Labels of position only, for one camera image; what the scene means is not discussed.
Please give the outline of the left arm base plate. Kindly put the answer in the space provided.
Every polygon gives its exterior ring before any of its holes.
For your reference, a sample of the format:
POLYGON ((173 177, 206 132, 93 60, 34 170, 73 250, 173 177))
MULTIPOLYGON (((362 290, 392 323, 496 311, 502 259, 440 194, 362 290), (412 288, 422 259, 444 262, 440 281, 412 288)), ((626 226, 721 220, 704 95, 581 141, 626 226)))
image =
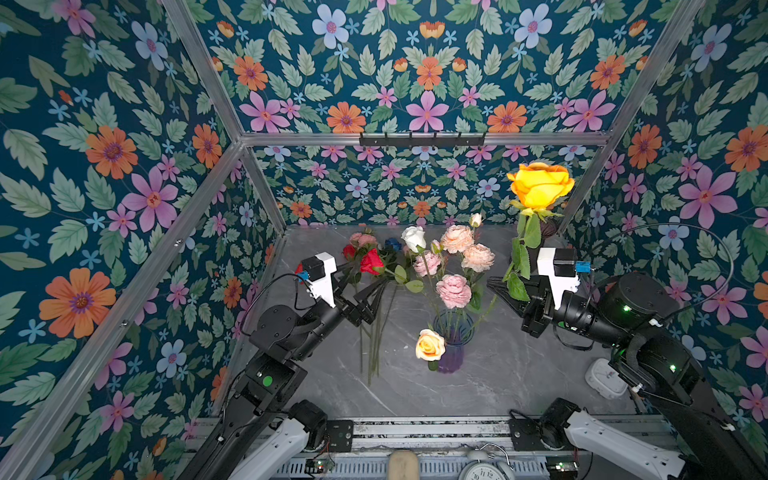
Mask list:
POLYGON ((353 420, 329 420, 309 430, 303 452, 348 453, 352 451, 355 423, 353 420))

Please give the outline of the red rose stem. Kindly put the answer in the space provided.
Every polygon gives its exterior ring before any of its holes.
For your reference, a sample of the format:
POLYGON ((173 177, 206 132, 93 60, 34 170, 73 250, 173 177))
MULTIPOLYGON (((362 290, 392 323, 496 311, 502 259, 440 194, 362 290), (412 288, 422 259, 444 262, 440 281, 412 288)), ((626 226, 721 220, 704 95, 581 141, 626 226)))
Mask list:
POLYGON ((402 287, 412 294, 425 294, 427 284, 424 280, 428 273, 416 272, 416 262, 423 259, 404 248, 395 250, 391 245, 382 248, 368 249, 360 259, 359 270, 385 283, 393 282, 396 287, 402 287))

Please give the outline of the orange yellow rose stem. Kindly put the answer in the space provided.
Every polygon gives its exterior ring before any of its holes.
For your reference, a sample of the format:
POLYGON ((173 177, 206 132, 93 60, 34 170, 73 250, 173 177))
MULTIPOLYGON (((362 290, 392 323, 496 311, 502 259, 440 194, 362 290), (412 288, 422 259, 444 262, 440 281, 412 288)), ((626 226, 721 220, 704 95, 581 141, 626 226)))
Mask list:
POLYGON ((517 237, 513 240, 510 265, 503 277, 507 293, 514 300, 529 301, 524 280, 531 277, 529 251, 541 246, 541 223, 555 216, 555 203, 567 196, 575 185, 568 169, 544 162, 523 164, 507 175, 518 210, 517 237))

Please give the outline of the dark purple glass vase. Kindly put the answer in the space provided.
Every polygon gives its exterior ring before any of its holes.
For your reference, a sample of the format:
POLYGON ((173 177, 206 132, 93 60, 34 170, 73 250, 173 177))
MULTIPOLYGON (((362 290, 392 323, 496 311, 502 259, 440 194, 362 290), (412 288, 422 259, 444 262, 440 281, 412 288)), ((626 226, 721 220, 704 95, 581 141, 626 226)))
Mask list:
POLYGON ((553 237, 558 230, 557 221, 553 218, 547 218, 540 221, 540 243, 539 246, 543 247, 547 239, 553 237))

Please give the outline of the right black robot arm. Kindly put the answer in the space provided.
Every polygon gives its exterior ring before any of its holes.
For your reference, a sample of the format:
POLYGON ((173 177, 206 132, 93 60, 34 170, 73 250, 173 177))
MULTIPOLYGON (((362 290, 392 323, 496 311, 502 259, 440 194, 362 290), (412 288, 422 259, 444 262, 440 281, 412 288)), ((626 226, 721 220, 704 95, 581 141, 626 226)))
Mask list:
POLYGON ((488 288, 515 310, 525 333, 569 330, 609 347, 608 365, 629 390, 650 401, 691 452, 663 450, 597 420, 574 403, 557 399, 543 431, 642 479, 764 479, 767 466, 731 423, 694 355, 665 327, 677 302, 653 278, 630 273, 609 278, 599 302, 578 293, 577 278, 535 275, 513 298, 499 277, 488 288))

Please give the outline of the cream yellow rose stem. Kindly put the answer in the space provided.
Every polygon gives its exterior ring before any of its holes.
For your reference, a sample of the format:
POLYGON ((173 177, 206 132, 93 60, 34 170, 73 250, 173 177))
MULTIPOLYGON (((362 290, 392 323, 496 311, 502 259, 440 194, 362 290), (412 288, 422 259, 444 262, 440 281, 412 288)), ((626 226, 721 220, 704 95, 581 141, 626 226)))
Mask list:
POLYGON ((419 333, 415 346, 415 355, 428 364, 430 371, 439 369, 439 362, 446 353, 445 339, 431 329, 423 329, 419 333))

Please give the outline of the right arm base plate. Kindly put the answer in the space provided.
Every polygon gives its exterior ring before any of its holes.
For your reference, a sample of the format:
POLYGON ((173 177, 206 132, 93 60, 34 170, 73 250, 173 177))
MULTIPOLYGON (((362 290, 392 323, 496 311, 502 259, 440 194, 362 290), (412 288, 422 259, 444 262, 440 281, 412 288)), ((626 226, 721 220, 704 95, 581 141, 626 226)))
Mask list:
POLYGON ((539 417, 531 417, 523 412, 510 409, 507 421, 509 437, 516 451, 572 451, 572 444, 566 434, 567 422, 557 418, 551 420, 545 416, 544 421, 539 417))

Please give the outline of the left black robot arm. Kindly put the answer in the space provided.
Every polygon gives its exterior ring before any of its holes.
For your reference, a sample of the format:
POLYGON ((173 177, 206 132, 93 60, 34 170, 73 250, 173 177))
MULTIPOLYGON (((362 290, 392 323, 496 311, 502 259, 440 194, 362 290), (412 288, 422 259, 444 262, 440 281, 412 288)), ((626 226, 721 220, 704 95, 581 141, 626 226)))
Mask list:
POLYGON ((301 262, 291 277, 312 304, 303 313, 282 304, 262 312, 249 337, 256 353, 180 478, 269 479, 303 450, 327 445, 327 414, 309 400, 291 400, 307 376, 302 363, 342 322, 372 324, 390 282, 381 277, 347 298, 347 270, 320 255, 301 262))

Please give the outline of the peach peony flower stem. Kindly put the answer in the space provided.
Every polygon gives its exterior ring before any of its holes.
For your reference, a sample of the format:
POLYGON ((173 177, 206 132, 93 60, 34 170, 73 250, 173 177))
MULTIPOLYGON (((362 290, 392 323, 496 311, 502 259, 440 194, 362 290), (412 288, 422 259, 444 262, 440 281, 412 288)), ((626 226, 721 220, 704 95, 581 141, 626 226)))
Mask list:
POLYGON ((455 253, 456 269, 470 281, 473 296, 467 311, 475 321, 475 330, 488 317, 497 300, 497 296, 492 295, 489 303, 484 304, 486 289, 483 280, 495 263, 495 253, 477 239, 482 223, 483 216, 473 213, 468 225, 448 227, 439 240, 446 250, 455 253))

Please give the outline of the pink peony flower stem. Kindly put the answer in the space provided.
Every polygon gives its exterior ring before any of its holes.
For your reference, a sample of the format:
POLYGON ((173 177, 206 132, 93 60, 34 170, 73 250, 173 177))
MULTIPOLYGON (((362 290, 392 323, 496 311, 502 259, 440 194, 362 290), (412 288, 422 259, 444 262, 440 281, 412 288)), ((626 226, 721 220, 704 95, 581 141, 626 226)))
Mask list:
POLYGON ((419 277, 426 278, 437 298, 439 312, 433 330, 447 343, 462 344, 471 336, 467 307, 473 293, 469 279, 458 272, 455 263, 455 253, 433 240, 426 247, 416 247, 413 268, 419 277))

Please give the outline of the blue purple glass vase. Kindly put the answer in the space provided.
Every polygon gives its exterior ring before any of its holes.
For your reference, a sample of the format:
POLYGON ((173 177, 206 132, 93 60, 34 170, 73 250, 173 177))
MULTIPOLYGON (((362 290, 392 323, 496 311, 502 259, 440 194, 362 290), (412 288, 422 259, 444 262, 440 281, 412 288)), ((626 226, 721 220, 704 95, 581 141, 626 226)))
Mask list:
POLYGON ((474 338, 474 319, 464 310, 446 309, 439 313, 432 326, 445 341, 445 353, 437 361, 436 371, 442 374, 457 372, 464 363, 466 346, 474 338))

